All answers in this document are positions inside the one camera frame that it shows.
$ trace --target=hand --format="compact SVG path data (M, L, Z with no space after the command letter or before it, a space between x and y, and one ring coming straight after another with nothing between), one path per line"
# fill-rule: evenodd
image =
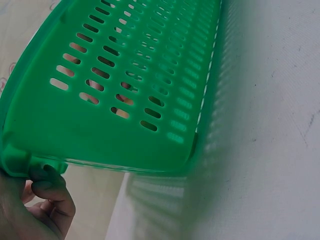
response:
M0 171L1 239L64 240L76 213L65 180L49 165L29 175L32 182ZM35 195L45 201L25 207Z

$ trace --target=plastic basket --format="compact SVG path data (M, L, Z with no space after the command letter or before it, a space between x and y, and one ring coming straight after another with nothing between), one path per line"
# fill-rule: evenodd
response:
M220 0L63 0L0 99L1 167L185 167L219 13Z

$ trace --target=fingernail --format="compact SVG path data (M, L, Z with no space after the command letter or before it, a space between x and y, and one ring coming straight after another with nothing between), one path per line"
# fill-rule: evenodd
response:
M40 188L42 190L47 190L52 187L52 183L49 181L38 181L33 183L33 187Z

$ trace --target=white wall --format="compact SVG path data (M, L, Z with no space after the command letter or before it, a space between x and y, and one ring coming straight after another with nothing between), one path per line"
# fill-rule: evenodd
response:
M127 174L107 240L320 239L320 1L224 0L218 43L196 169Z

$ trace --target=floor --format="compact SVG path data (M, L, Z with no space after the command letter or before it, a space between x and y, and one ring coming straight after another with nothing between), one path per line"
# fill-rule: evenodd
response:
M0 96L21 53L57 2L0 0ZM66 239L104 240L124 174L71 165L64 177L77 209Z

